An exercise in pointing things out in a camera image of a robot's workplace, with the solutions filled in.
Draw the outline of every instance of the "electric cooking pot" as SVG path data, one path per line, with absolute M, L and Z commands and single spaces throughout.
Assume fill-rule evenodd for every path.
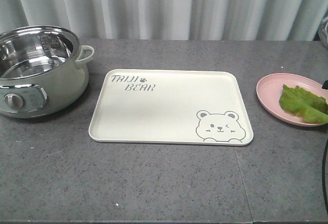
M 0 113 L 31 118 L 67 107 L 88 84 L 86 63 L 93 54 L 91 46 L 81 46 L 73 32 L 61 27 L 0 34 Z

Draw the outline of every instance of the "green lettuce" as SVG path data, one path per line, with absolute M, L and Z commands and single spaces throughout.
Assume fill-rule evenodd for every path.
M 283 85 L 279 104 L 283 110 L 302 117 L 307 123 L 328 123 L 326 99 L 302 87 L 290 88 Z

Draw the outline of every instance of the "white curtain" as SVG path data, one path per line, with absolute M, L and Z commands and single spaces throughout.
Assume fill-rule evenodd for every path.
M 0 0 L 0 32 L 60 26 L 79 37 L 312 40 L 328 0 Z

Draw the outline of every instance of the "white tray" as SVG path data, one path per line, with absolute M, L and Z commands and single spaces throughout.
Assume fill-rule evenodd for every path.
M 226 72 L 110 71 L 89 126 L 99 142 L 244 146 L 253 130 Z

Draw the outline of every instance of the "bear cartoon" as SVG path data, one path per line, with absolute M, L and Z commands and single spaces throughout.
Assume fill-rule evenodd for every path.
M 206 110 L 197 112 L 199 119 L 196 133 L 207 142 L 242 143 L 246 132 L 238 123 L 238 114 L 227 111 L 224 114 L 210 114 Z

